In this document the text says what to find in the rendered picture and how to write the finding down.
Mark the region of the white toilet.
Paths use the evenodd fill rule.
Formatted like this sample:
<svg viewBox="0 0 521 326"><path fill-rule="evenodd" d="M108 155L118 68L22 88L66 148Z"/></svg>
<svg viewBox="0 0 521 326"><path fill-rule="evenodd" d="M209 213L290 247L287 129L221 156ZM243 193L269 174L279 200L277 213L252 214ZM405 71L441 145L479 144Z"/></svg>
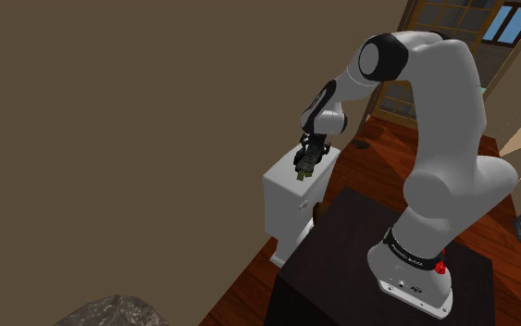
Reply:
<svg viewBox="0 0 521 326"><path fill-rule="evenodd" d="M275 163L262 178L264 186L265 231L277 240L270 261L282 267L314 226L313 208L324 198L334 165L341 153L335 147L315 166L313 175L297 179L293 165L296 145Z"/></svg>

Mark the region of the dark robot stand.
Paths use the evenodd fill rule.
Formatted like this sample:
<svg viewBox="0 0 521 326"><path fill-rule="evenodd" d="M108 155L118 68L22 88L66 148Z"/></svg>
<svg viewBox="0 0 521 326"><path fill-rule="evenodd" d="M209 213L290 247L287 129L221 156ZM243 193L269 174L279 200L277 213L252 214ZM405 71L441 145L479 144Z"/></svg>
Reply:
<svg viewBox="0 0 521 326"><path fill-rule="evenodd" d="M366 254L398 213L344 188L277 274L264 326L495 326L490 259L451 242L451 313L438 320L383 293Z"/></svg>

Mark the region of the wooden door with glass panes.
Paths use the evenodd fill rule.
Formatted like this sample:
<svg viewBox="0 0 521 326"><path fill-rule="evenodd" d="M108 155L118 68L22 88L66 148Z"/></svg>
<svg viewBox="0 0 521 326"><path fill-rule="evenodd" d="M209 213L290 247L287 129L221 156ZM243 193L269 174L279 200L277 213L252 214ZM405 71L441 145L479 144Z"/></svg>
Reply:
<svg viewBox="0 0 521 326"><path fill-rule="evenodd" d="M399 28L437 31L466 43L477 64L482 93L521 40L521 0L411 0ZM407 81L382 85L369 104L376 118L416 127L413 91Z"/></svg>

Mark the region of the grey mottled rock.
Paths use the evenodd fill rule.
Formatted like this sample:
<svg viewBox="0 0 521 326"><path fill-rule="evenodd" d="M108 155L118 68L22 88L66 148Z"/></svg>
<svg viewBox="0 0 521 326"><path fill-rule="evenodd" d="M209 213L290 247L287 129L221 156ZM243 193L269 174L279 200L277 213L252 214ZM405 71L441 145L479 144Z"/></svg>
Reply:
<svg viewBox="0 0 521 326"><path fill-rule="evenodd" d="M54 326L170 326L157 310L141 298L111 295L70 313Z"/></svg>

